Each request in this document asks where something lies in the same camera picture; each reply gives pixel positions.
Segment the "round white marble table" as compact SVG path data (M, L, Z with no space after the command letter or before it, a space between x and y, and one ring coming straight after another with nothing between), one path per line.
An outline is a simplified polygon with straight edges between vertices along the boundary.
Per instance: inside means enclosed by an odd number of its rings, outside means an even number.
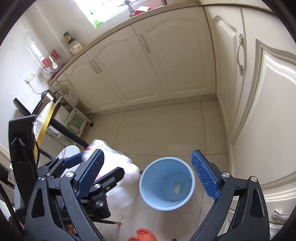
M41 144L46 134L48 126L54 127L60 133L82 146L86 149L89 145L82 140L79 136L75 135L73 132L68 130L65 126L59 123L53 118L53 112L55 110L55 103L50 101L38 115L34 123L34 135L36 139L36 148L34 148L34 154L37 155L38 151L41 153Z

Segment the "pink white plastic bag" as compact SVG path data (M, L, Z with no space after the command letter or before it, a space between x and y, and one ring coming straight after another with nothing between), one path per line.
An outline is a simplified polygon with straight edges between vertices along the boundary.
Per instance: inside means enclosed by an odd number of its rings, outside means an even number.
M82 160L84 162L87 161L96 149L100 149L104 153L104 164L98 173L96 180L113 169L120 167L123 168L125 172L123 179L119 181L120 185L133 184L134 182L139 181L140 169L138 166L136 166L129 157L112 149L103 140L93 140L82 155Z

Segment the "white kitchen cart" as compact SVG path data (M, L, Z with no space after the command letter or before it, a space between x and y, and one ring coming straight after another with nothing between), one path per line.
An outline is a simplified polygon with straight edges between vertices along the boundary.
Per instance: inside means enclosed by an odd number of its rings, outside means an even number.
M94 123L86 115L62 95L55 101L52 118L78 137L81 137L86 126L94 126Z

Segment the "green dish soap bottle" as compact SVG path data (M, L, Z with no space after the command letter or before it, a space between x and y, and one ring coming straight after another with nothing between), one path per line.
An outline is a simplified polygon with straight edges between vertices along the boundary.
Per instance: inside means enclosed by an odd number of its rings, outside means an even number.
M93 22L92 22L92 25L93 27L96 29L98 28L100 25L102 25L104 22L103 21L99 21L97 19L95 19Z

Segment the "black silver rice cooker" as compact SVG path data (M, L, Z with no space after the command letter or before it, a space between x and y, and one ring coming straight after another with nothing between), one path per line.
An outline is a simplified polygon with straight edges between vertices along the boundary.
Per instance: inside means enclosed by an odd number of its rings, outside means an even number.
M55 101L55 99L55 94L48 89L42 93L38 93L35 97L30 97L25 105L23 105L17 98L13 100L13 104L23 116L31 114L39 115L45 106L49 102Z

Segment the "dark jar yellow label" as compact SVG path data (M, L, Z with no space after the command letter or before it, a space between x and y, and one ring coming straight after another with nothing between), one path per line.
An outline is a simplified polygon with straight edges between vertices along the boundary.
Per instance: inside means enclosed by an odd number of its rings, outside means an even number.
M64 36L64 38L65 38L65 40L66 40L67 43L70 43L72 41L72 39L73 39L73 37L70 35L69 32L65 32L63 34L63 36Z

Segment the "clear jar with label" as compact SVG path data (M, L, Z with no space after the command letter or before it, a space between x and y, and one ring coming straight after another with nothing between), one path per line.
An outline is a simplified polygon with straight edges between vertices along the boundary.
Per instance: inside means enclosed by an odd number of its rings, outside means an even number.
M83 45L80 42L77 42L76 40L72 41L68 45L73 55L76 55L83 48Z

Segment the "orange slipper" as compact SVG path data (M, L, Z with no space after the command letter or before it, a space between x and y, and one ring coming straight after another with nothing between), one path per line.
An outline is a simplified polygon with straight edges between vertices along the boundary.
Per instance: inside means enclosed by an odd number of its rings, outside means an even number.
M130 237L128 241L157 241L152 231L146 228L139 228L136 237Z

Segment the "red plastic basin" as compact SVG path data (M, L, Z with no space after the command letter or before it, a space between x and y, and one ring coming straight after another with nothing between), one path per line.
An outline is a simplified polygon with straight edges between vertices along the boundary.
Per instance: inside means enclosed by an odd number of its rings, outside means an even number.
M139 15L141 13L145 13L151 9L152 9L152 7L150 7L150 6L140 6L135 10L134 15L137 16L137 15Z

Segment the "chrome kitchen faucet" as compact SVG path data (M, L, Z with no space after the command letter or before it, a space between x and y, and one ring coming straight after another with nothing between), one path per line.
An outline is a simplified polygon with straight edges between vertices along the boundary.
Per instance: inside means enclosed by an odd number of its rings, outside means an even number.
M128 7L130 17L135 16L135 10L132 8L132 2L130 0L124 0L123 3L118 6L118 8L120 8L122 6Z

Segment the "white tissue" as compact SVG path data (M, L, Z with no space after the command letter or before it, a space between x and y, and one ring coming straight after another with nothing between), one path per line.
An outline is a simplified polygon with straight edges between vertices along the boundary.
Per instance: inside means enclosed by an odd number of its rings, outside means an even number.
M180 193L182 191L182 183L175 183L173 186L173 191L174 191L175 195L180 195Z

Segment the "wall power outlet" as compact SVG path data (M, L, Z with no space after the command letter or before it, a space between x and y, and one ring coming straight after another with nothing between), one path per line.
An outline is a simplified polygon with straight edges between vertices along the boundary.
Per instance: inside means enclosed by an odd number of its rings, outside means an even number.
M30 73L24 81L26 84L29 84L35 77L36 77L35 73Z

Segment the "white spoon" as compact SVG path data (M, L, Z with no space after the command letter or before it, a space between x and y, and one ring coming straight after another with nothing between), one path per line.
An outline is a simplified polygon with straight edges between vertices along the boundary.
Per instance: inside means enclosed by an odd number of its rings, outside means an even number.
M51 62L52 62L52 66L53 66L53 68L54 68L54 69L57 69L57 68L58 68L58 65L53 61L53 59L52 59L51 56L49 56L49 59L50 59Z

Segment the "cream lower cabinets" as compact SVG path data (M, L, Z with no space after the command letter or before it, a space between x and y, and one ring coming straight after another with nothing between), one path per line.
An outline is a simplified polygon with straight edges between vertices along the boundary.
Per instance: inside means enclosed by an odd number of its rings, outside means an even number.
M92 27L75 1L51 1L55 37L85 49L65 80L100 139L140 168L194 149L256 176L271 223L295 207L295 42L280 20L239 6L191 6Z

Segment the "blue plastic trash bin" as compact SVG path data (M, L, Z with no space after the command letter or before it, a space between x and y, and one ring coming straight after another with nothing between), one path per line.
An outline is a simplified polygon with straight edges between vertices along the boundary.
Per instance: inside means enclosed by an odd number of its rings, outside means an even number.
M182 183L180 195L175 195L173 186ZM176 157L163 157L151 162L142 172L139 192L143 201L160 211L172 211L185 205L195 189L192 168Z

